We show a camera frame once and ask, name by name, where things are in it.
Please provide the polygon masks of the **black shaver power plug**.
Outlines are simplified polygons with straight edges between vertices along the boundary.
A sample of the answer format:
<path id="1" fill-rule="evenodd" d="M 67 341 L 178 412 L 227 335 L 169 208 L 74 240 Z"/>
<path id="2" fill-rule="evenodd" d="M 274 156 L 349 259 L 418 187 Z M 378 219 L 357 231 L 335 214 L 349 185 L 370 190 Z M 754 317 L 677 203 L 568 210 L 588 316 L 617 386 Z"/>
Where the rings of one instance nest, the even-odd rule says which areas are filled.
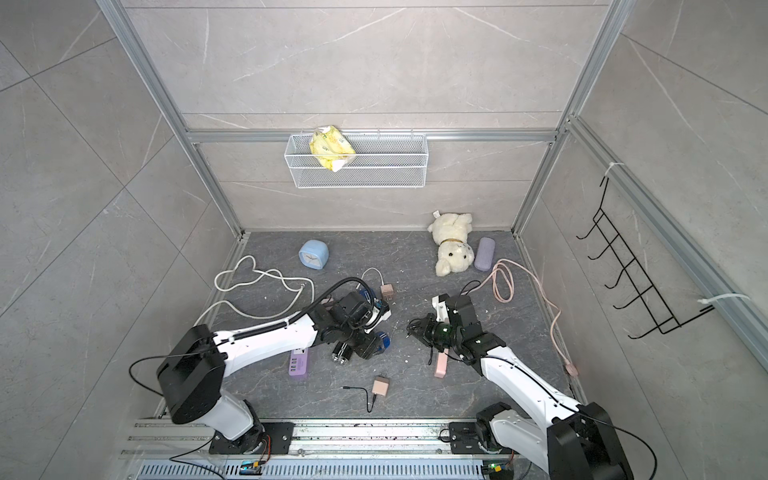
<path id="1" fill-rule="evenodd" d="M 352 357 L 353 349 L 346 342 L 338 342 L 332 352 L 332 360 L 340 365 L 345 364 Z"/>

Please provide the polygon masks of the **pink charger plug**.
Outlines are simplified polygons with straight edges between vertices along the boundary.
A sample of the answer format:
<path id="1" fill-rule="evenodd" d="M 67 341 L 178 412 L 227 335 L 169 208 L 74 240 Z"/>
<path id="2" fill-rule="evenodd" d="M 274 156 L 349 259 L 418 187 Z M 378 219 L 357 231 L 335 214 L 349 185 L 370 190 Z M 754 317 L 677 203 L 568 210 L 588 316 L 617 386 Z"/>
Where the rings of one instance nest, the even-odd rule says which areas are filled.
<path id="1" fill-rule="evenodd" d="M 377 376 L 372 385 L 372 394 L 374 396 L 386 396 L 390 388 L 390 380 L 386 377 Z"/>
<path id="2" fill-rule="evenodd" d="M 382 298 L 387 301 L 392 300 L 395 296 L 395 290 L 391 284 L 382 285 L 380 288 L 380 292 L 381 292 Z"/>

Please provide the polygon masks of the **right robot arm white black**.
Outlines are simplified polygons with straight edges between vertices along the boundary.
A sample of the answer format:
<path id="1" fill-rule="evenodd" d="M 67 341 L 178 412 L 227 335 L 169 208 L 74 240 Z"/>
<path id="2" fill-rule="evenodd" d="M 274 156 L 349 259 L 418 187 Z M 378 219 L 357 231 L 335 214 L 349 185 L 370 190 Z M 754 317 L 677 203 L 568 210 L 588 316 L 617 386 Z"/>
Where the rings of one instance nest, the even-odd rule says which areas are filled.
<path id="1" fill-rule="evenodd" d="M 476 417 L 480 445 L 487 451 L 522 454 L 552 479 L 631 479 L 634 476 L 613 424 L 597 403 L 584 405 L 543 380 L 497 335 L 485 330 L 467 295 L 443 294 L 433 312 L 411 320 L 410 336 L 473 368 L 513 401 Z"/>

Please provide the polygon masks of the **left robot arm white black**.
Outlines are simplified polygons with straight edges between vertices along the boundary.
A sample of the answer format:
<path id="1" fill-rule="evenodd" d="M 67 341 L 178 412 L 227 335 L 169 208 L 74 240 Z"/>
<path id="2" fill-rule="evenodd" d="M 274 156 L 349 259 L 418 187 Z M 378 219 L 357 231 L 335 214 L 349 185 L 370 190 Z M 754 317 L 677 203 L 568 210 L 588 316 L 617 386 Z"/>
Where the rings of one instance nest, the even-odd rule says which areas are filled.
<path id="1" fill-rule="evenodd" d="M 279 320 L 238 330 L 190 328 L 169 354 L 159 356 L 157 394 L 176 425 L 201 423 L 214 431 L 211 450 L 245 454 L 267 447 L 268 434 L 250 402 L 224 386 L 225 378 L 262 360 L 317 345 L 338 343 L 362 359 L 377 355 L 384 339 L 377 326 L 388 303 L 360 278 L 341 299 L 318 298 Z"/>

